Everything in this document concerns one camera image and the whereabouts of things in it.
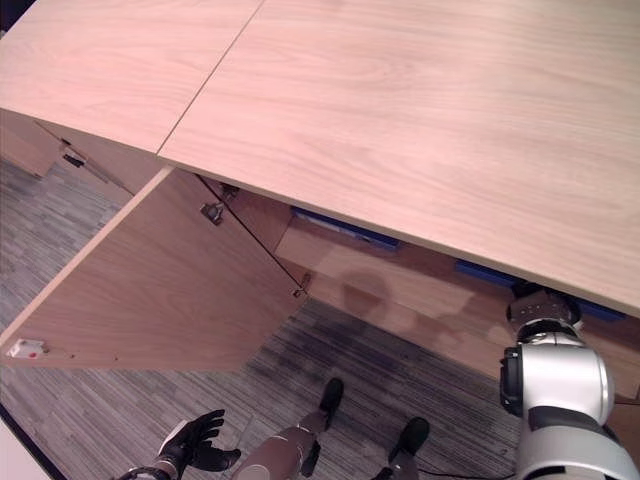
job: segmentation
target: gray carpet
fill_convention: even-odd
[[[0,323],[7,325],[118,206],[57,167],[38,181],[0,166]],[[313,409],[334,375],[346,383],[345,399],[321,438],[313,478],[371,478],[414,415],[432,424],[421,466],[513,471],[518,422],[499,406],[494,380],[313,301],[238,373],[4,368],[0,375],[0,400],[70,480],[106,479],[148,462],[175,423],[215,408],[227,410],[218,445],[250,450]],[[188,470],[183,478],[229,476]]]

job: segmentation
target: white latch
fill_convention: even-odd
[[[24,340],[22,338],[11,347],[7,355],[13,358],[28,358],[35,360],[47,353],[44,342],[39,340]]]

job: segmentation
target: cabinet shelf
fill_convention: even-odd
[[[456,259],[411,244],[389,252],[293,218],[276,256],[312,274],[309,294],[494,378],[514,333],[505,321],[509,289],[455,271]],[[587,318],[583,332],[612,370],[618,393],[640,378],[640,322]]]

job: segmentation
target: wooden countertop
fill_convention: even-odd
[[[633,0],[39,0],[0,107],[640,315],[638,52]]]
[[[639,315],[638,52],[634,1],[267,0],[160,154]]]
[[[261,0],[38,0],[0,42],[0,107],[157,152]]]

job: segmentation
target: cable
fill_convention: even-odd
[[[511,475],[505,475],[504,477],[476,477],[473,475],[458,475],[456,473],[438,473],[431,472],[429,470],[425,470],[424,468],[419,468],[419,472],[426,473],[428,475],[433,475],[434,477],[449,477],[449,478],[459,478],[461,480],[507,480],[515,476],[515,472]]]

